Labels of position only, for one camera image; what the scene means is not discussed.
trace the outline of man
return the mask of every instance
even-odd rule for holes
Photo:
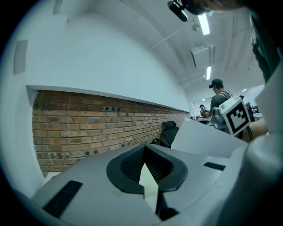
[[[206,118],[206,116],[204,115],[204,113],[205,112],[209,112],[208,110],[207,110],[207,108],[203,105],[203,104],[201,104],[200,106],[199,106],[199,108],[200,108],[200,115],[201,116],[203,116],[204,118]]]
[[[273,2],[257,0],[184,0],[185,8],[194,15],[210,11],[231,11],[246,7],[251,13],[252,51],[261,68],[265,82],[267,82],[280,58],[283,59],[282,36],[278,31],[278,23],[282,21],[281,7]],[[252,137],[264,135],[268,132],[264,119],[250,124]],[[247,130],[242,139],[250,141]]]
[[[246,105],[246,108],[248,110],[249,117],[250,117],[251,121],[254,122],[255,118],[254,118],[253,113],[252,113],[251,104],[248,102],[248,103],[245,103],[245,105]]]
[[[210,88],[213,89],[216,95],[211,99],[210,111],[203,113],[207,118],[211,117],[213,108],[218,108],[219,105],[232,97],[230,93],[224,90],[223,82],[220,79],[212,80]]]

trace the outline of black cap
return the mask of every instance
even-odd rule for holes
[[[214,79],[214,80],[212,80],[211,84],[212,84],[213,87],[216,87],[216,86],[223,86],[223,82],[222,82],[222,80],[220,80],[220,79]]]
[[[182,0],[183,6],[188,10],[191,14],[196,16],[201,15],[206,12],[210,12],[210,10],[204,9],[200,7],[198,4],[195,4],[193,0]]]

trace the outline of ceiling light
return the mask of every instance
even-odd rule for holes
[[[210,74],[211,74],[211,66],[209,66],[209,67],[207,68],[207,80],[210,79]]]
[[[210,34],[208,21],[207,21],[207,15],[205,13],[198,15],[198,19],[199,19],[200,26],[202,27],[202,30],[203,30],[203,35]]]

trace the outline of black slot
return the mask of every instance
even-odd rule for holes
[[[83,184],[69,181],[43,208],[52,216],[59,218]]]
[[[174,208],[169,208],[167,206],[166,200],[163,196],[163,193],[159,190],[158,196],[157,196],[157,204],[156,204],[156,210],[155,214],[162,220],[165,221],[175,215],[177,215],[179,212],[176,211]]]
[[[225,166],[224,166],[224,165],[219,165],[219,164],[212,163],[212,162],[206,162],[206,163],[204,163],[203,165],[206,166],[206,167],[215,169],[215,170],[221,170],[221,171],[223,171],[223,170],[225,169]]]

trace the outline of gray t-shirt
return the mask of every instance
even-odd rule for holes
[[[219,94],[215,95],[211,99],[211,104],[210,104],[210,114],[212,115],[212,110],[213,108],[218,108],[219,105],[223,104],[226,100],[230,99],[232,96],[230,93],[226,91],[222,91]]]
[[[252,30],[252,51],[256,56],[259,67],[261,68],[264,80],[267,82],[280,62],[280,55],[278,54],[278,48],[283,51],[282,36],[279,35],[278,31],[270,26],[270,23],[274,21],[282,21],[280,7],[274,8],[272,4],[272,16],[266,14],[265,4],[255,1],[256,11],[251,10],[251,23],[253,26]]]

